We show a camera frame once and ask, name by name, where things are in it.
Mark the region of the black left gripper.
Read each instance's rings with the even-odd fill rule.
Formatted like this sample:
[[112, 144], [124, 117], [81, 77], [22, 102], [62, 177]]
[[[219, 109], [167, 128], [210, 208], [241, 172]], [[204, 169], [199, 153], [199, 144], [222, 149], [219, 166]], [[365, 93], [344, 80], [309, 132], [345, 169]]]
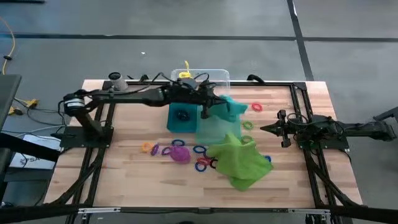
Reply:
[[202, 111], [200, 114], [201, 119], [210, 117], [208, 110], [214, 105], [222, 105], [226, 103], [226, 98], [223, 95], [215, 95], [215, 83], [206, 83], [198, 86], [197, 90], [192, 90], [188, 94], [187, 103], [194, 105], [201, 105]]

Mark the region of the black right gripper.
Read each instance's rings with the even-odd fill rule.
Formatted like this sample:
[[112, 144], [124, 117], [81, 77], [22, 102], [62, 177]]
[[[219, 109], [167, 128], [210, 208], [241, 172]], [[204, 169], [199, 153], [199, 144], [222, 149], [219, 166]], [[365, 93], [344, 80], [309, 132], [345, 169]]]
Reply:
[[286, 113], [286, 110], [278, 112], [278, 121], [274, 124], [262, 126], [260, 130], [267, 131], [272, 134], [279, 134], [282, 137], [281, 146], [289, 147], [291, 140], [289, 134], [298, 134], [310, 124], [309, 119], [301, 113]]

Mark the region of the teal towel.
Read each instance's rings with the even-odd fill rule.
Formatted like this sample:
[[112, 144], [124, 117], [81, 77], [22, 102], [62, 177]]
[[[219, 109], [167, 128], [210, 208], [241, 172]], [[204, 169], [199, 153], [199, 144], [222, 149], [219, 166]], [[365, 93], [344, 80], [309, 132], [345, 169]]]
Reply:
[[225, 100], [226, 103], [210, 107], [208, 112], [211, 116], [217, 116], [222, 120], [233, 123], [237, 122], [240, 115], [244, 114], [248, 108], [248, 105], [234, 101], [228, 95], [221, 95], [220, 98]]

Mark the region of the yellow sports bottle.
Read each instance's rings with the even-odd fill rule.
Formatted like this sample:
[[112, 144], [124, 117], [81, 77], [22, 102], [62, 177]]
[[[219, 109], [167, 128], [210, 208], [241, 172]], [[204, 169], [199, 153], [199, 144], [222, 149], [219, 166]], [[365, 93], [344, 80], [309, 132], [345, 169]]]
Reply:
[[192, 78], [192, 74], [190, 73], [190, 66], [187, 60], [184, 61], [185, 63], [185, 70], [178, 74], [179, 78]]

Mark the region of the green towel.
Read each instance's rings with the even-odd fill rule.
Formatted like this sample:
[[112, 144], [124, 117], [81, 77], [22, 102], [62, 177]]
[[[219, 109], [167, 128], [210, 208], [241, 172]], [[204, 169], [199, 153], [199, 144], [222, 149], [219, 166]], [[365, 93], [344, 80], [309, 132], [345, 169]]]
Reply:
[[242, 192], [274, 169], [273, 164], [257, 150], [255, 140], [243, 144], [234, 134], [227, 134], [219, 144], [209, 145], [207, 154], [218, 160], [216, 171]]

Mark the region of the magenta sports bottle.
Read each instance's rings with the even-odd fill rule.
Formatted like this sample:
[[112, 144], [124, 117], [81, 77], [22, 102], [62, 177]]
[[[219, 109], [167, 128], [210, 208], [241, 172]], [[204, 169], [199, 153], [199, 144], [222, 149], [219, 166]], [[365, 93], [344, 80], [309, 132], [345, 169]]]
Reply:
[[184, 146], [172, 146], [170, 157], [178, 164], [188, 164], [191, 161], [190, 150]]

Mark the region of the clear plastic bin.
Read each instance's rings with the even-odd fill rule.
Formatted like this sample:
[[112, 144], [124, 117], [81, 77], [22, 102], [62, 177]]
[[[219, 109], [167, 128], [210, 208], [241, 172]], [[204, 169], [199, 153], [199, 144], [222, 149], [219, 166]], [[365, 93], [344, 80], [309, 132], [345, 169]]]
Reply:
[[[177, 81], [178, 74], [185, 69], [175, 69], [170, 74], [170, 79]], [[198, 82], [198, 86], [207, 81], [208, 83], [215, 83], [214, 93], [216, 95], [229, 95], [230, 80], [229, 72], [224, 69], [190, 69], [192, 78]]]

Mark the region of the light teal translucent bin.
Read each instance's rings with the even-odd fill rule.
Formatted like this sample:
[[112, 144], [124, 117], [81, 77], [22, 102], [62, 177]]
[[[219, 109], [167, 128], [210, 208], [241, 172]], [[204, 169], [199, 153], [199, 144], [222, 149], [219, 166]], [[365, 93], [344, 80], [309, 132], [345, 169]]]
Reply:
[[229, 122], [218, 116], [210, 116], [207, 119], [201, 118], [203, 107], [198, 107], [197, 130], [195, 140], [199, 144], [219, 144], [227, 134], [234, 134], [237, 138], [242, 136], [240, 121]]

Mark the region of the dark teal plastic bin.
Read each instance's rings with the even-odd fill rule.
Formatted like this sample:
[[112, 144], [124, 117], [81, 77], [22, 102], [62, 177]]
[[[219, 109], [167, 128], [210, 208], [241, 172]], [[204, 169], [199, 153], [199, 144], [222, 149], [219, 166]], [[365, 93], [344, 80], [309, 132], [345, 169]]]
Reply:
[[[178, 111], [187, 111], [189, 121], [181, 121], [177, 118]], [[197, 130], [198, 105], [187, 103], [171, 103], [167, 120], [167, 129], [171, 133], [195, 133]]]

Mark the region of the grey canister white label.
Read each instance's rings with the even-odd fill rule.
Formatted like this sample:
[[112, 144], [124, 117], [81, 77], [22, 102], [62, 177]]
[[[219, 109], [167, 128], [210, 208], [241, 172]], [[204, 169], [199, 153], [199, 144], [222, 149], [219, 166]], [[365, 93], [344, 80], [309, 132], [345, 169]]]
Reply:
[[128, 84], [123, 76], [119, 72], [112, 72], [108, 75], [109, 80], [113, 84], [114, 88], [118, 91], [124, 91], [128, 89]]

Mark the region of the black floor leg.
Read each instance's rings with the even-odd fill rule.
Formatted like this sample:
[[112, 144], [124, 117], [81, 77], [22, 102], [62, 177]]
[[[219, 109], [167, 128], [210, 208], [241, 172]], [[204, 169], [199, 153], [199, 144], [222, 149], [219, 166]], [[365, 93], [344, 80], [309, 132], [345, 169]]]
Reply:
[[398, 106], [373, 117], [376, 121], [383, 121], [387, 118], [395, 118], [398, 123]]

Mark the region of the white labelled box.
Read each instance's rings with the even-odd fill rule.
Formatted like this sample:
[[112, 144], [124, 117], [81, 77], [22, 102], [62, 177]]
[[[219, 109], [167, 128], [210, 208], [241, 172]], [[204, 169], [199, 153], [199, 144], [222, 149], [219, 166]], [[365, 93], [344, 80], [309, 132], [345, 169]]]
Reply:
[[[60, 140], [50, 136], [34, 136], [31, 134], [26, 134], [23, 140], [28, 142], [38, 144], [40, 146], [45, 146], [53, 150], [62, 151], [60, 147]], [[10, 163], [12, 168], [23, 168], [23, 169], [53, 169], [55, 162], [48, 161], [45, 159], [39, 159], [38, 157], [29, 156], [27, 154], [15, 153], [14, 157]]]

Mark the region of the black slanted bar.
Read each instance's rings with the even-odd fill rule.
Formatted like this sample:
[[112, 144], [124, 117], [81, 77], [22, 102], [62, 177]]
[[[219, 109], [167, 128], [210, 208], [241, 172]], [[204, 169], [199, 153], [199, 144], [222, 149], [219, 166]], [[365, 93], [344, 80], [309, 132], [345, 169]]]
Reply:
[[56, 162], [58, 157], [61, 155], [59, 151], [49, 147], [28, 142], [4, 133], [0, 133], [0, 147], [8, 148], [13, 152], [27, 154], [39, 159], [45, 159], [53, 162]]

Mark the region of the black crossbeam silver brackets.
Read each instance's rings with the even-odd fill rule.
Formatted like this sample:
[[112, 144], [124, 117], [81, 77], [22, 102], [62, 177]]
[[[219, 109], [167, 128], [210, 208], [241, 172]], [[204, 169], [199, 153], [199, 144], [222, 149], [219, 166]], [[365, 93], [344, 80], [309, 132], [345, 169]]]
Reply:
[[372, 222], [398, 224], [398, 210], [370, 208], [365, 206], [322, 208], [161, 208], [161, 207], [87, 207], [78, 205], [41, 205], [35, 207], [0, 208], [0, 223], [14, 223], [41, 218], [84, 213], [305, 213], [311, 215], [333, 215]]

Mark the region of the black desk corner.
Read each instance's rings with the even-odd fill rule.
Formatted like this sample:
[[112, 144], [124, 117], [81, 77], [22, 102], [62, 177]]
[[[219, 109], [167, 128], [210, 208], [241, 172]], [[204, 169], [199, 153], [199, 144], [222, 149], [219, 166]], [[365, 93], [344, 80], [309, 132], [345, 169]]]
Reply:
[[20, 75], [0, 75], [0, 130], [4, 126], [20, 82]]

